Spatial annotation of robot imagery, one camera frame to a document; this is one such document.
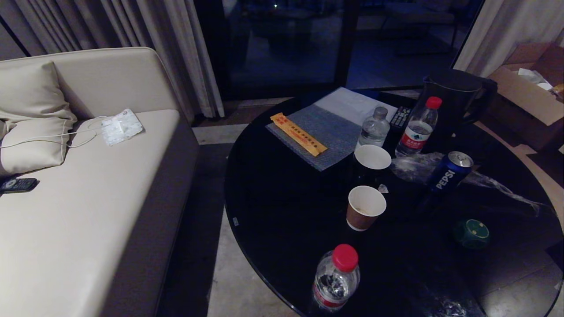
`glass tabletop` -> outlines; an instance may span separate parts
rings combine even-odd
[[[413,99],[359,91],[396,107]],[[300,315],[312,315],[311,288],[322,255],[340,243],[359,253],[360,284],[338,316],[544,316],[562,281],[562,230],[553,210],[535,213],[501,192],[461,184],[433,217],[410,217],[423,185],[382,176],[386,212],[365,232],[345,221],[343,171],[319,172],[272,135],[270,116],[289,115],[327,92],[269,109],[239,136],[228,158],[226,210],[239,246],[263,281]],[[393,153],[400,137],[390,132]],[[448,146],[466,151],[479,172],[527,199],[550,205],[532,173],[502,144],[469,125]],[[478,219],[490,229],[482,250],[465,249],[452,226]]]

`sofa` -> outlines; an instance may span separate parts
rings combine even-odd
[[[144,132],[111,147],[98,135],[60,166],[21,175],[39,180],[32,191],[0,196],[0,316],[154,316],[198,153],[169,78],[144,47],[0,71],[38,61],[54,62],[75,130],[129,108]]]

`black kettle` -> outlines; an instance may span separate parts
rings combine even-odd
[[[497,93],[493,80],[474,76],[456,69],[431,72],[424,78],[423,93],[416,107],[424,106],[427,99],[437,96],[443,100],[438,110],[438,121],[425,144],[424,152],[444,152],[456,130],[480,119]]]

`remote control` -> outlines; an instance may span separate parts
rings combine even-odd
[[[37,179],[35,178],[12,178],[0,185],[0,193],[28,192],[35,188],[36,185]]]
[[[390,121],[390,128],[392,131],[403,131],[406,128],[407,120],[411,109],[406,107],[399,107]]]

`pepsi can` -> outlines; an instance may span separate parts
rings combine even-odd
[[[429,178],[427,185],[433,193],[449,193],[472,171],[474,161],[462,152],[445,155]]]

